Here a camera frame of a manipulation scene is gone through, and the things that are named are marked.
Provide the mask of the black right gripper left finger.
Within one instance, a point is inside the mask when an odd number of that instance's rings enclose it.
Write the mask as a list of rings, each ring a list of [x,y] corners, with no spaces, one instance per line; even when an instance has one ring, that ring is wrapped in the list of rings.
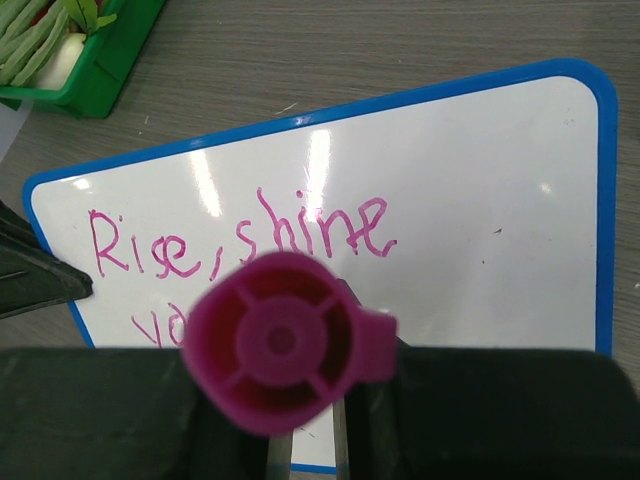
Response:
[[[290,453],[233,425],[175,349],[1,353],[4,479],[286,479]]]

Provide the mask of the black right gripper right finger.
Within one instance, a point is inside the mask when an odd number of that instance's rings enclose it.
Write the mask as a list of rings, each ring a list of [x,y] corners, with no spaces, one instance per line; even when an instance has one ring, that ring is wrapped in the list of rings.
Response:
[[[392,344],[345,394],[342,479],[635,479],[639,398],[585,350]]]

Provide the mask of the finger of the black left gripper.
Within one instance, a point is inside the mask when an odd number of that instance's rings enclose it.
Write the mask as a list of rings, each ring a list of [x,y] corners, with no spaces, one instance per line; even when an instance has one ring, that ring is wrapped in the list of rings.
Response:
[[[2,318],[92,295],[90,276],[41,248],[30,224],[6,205],[0,245]]]

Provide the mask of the white red-tipped whiteboard marker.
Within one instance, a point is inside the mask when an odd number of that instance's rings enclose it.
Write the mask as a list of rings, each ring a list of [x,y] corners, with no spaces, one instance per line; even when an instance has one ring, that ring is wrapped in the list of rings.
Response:
[[[358,383],[396,371],[397,321],[362,307],[314,258],[262,255],[192,308],[182,357],[195,383],[237,427],[290,432]]]

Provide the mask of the blue-framed whiteboard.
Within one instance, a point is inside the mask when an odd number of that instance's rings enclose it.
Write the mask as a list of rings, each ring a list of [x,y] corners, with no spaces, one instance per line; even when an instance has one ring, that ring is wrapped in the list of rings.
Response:
[[[294,250],[416,346],[610,354],[618,102],[559,59],[31,177],[41,244],[88,273],[92,347],[175,348],[196,299]]]

